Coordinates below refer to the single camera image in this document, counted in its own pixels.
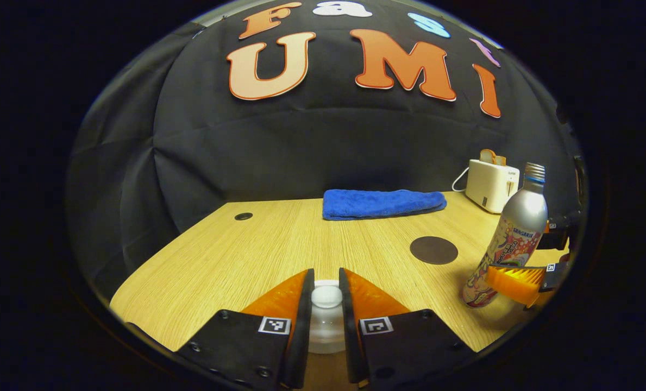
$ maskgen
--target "silver bottle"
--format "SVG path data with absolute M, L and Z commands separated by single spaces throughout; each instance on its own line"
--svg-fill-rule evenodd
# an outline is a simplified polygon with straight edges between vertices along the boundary
M 462 288 L 460 296 L 470 307 L 484 307 L 497 295 L 487 285 L 489 264 L 522 267 L 542 238 L 547 224 L 547 203 L 542 195 L 544 167 L 527 163 L 523 176 L 523 187 L 504 205 L 492 242 Z

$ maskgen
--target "table surface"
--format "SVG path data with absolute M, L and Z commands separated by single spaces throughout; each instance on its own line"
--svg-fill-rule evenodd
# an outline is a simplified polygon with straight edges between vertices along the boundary
M 327 221 L 323 200 L 227 203 L 177 237 L 117 290 L 111 309 L 123 321 L 176 351 L 222 308 L 239 311 L 272 287 L 313 268 L 316 280 L 337 280 L 345 267 L 383 289 L 412 311 L 430 308 L 471 349 L 479 351 L 525 320 L 523 306 L 497 295 L 486 307 L 467 307 L 459 290 L 477 267 L 494 234 L 492 215 L 464 193 L 445 192 L 447 207 L 423 215 Z M 239 213 L 252 218 L 235 220 Z M 452 242 L 454 262 L 427 264 L 410 252 L 415 238 Z M 536 250 L 529 266 L 559 261 L 565 250 Z M 344 354 L 311 354 L 310 384 L 346 388 Z

